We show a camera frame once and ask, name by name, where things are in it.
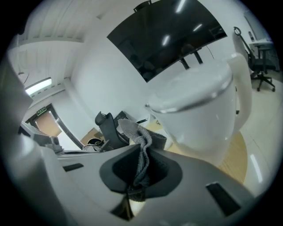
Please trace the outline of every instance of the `cable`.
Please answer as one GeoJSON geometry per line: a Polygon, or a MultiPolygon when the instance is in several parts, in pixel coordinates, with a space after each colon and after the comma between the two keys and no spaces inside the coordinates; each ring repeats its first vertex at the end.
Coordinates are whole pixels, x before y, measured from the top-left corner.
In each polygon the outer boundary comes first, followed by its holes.
{"type": "MultiPolygon", "coordinates": [[[[208,48],[208,46],[206,45],[206,47],[208,48]]],[[[209,50],[209,52],[211,53],[211,50],[208,48],[208,50],[209,50]]],[[[211,53],[211,55],[212,55],[212,53],[211,53]]],[[[214,57],[213,57],[213,55],[212,55],[212,58],[214,59],[214,57]]]]}
{"type": "Polygon", "coordinates": [[[27,78],[26,78],[26,80],[24,81],[24,84],[26,83],[26,81],[27,81],[27,79],[28,79],[28,76],[30,76],[30,73],[28,73],[27,78]]]}
{"type": "Polygon", "coordinates": [[[18,70],[20,73],[20,68],[19,68],[19,34],[17,34],[17,65],[18,65],[18,70]]]}

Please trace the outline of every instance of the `ceiling light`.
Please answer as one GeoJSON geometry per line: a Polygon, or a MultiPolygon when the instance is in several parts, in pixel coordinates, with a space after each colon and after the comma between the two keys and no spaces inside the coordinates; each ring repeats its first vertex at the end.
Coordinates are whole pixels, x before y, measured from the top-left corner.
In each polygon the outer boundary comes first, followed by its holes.
{"type": "Polygon", "coordinates": [[[196,27],[194,28],[194,30],[193,30],[193,31],[198,30],[201,26],[202,26],[202,24],[199,24],[198,26],[196,26],[196,27]]]}
{"type": "Polygon", "coordinates": [[[169,39],[170,39],[170,36],[169,35],[166,35],[162,41],[162,45],[165,46],[167,45],[167,43],[169,42],[169,39]]]}
{"type": "Polygon", "coordinates": [[[35,84],[31,85],[30,87],[28,87],[26,89],[26,93],[29,94],[29,95],[32,95],[33,93],[51,85],[51,84],[52,84],[51,78],[44,79],[44,80],[39,81],[38,83],[35,83],[35,84]]]}
{"type": "Polygon", "coordinates": [[[179,5],[178,5],[178,7],[177,7],[177,9],[176,9],[176,13],[179,13],[179,12],[182,10],[182,8],[183,8],[183,6],[184,6],[184,4],[185,4],[185,1],[186,1],[186,0],[181,0],[181,1],[180,1],[179,5]]]}

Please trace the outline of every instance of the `fluorescent light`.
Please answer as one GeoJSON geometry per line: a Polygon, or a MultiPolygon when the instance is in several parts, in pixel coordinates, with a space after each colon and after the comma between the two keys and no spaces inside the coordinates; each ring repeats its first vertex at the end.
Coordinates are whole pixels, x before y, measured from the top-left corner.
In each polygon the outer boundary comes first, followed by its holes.
{"type": "Polygon", "coordinates": [[[250,157],[251,157],[253,166],[255,167],[255,170],[256,170],[258,182],[261,183],[262,182],[262,175],[261,175],[261,172],[260,172],[260,167],[258,166],[258,163],[256,161],[256,157],[254,156],[254,154],[251,154],[250,157]]]}
{"type": "Polygon", "coordinates": [[[198,30],[201,26],[202,26],[202,24],[199,24],[198,26],[196,26],[196,27],[194,28],[194,30],[193,30],[193,31],[198,30]]]}
{"type": "Polygon", "coordinates": [[[179,13],[179,12],[182,10],[182,8],[183,8],[183,6],[184,6],[184,4],[185,4],[185,1],[186,1],[186,0],[181,0],[181,1],[180,1],[179,5],[178,5],[178,7],[177,7],[177,9],[176,9],[176,13],[179,13]]]}
{"type": "Polygon", "coordinates": [[[51,85],[52,83],[52,79],[49,78],[49,79],[45,79],[43,80],[42,82],[39,82],[39,83],[36,83],[35,85],[29,87],[26,89],[26,93],[29,94],[29,95],[32,95],[33,93],[51,85]]]}
{"type": "Polygon", "coordinates": [[[163,41],[162,41],[162,45],[163,45],[163,46],[167,45],[169,39],[170,39],[170,36],[169,36],[169,35],[166,35],[166,36],[164,37],[163,41]]]}

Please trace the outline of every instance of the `black slot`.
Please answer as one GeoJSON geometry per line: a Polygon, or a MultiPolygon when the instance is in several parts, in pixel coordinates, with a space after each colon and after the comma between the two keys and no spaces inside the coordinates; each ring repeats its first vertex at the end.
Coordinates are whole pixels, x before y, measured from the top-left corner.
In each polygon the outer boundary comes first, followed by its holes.
{"type": "Polygon", "coordinates": [[[148,120],[148,119],[145,118],[145,119],[143,119],[143,120],[138,121],[137,123],[140,124],[140,123],[146,122],[147,120],[148,120]]]}
{"type": "Polygon", "coordinates": [[[94,152],[94,151],[66,151],[62,154],[93,154],[93,153],[100,153],[100,152],[94,152]]]}
{"type": "Polygon", "coordinates": [[[76,169],[81,168],[81,167],[84,167],[84,165],[80,164],[80,163],[76,163],[76,164],[69,165],[69,166],[63,166],[63,169],[66,172],[68,172],[68,171],[76,170],[76,169]]]}
{"type": "Polygon", "coordinates": [[[219,183],[209,184],[206,188],[225,216],[229,216],[241,208],[219,183]]]}

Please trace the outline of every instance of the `black opening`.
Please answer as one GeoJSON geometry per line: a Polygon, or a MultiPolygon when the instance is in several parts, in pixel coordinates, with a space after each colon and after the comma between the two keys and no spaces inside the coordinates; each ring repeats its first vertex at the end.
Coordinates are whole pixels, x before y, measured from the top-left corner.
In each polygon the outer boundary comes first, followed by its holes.
{"type": "Polygon", "coordinates": [[[148,149],[149,186],[146,188],[135,187],[129,193],[129,187],[132,186],[137,172],[139,153],[140,145],[135,145],[128,151],[109,159],[101,166],[100,177],[110,190],[126,193],[130,199],[132,199],[131,195],[137,195],[139,196],[138,201],[144,201],[147,198],[166,196],[178,186],[182,180],[182,169],[179,164],[157,151],[148,149]]]}
{"type": "Polygon", "coordinates": [[[206,188],[225,216],[229,216],[241,208],[219,183],[212,183],[206,188]]]}
{"type": "Polygon", "coordinates": [[[69,166],[63,166],[63,169],[66,171],[66,172],[69,172],[69,171],[72,171],[72,170],[76,170],[76,169],[79,169],[81,167],[84,167],[83,164],[80,164],[80,163],[76,163],[76,164],[72,164],[72,165],[69,165],[69,166]]]}

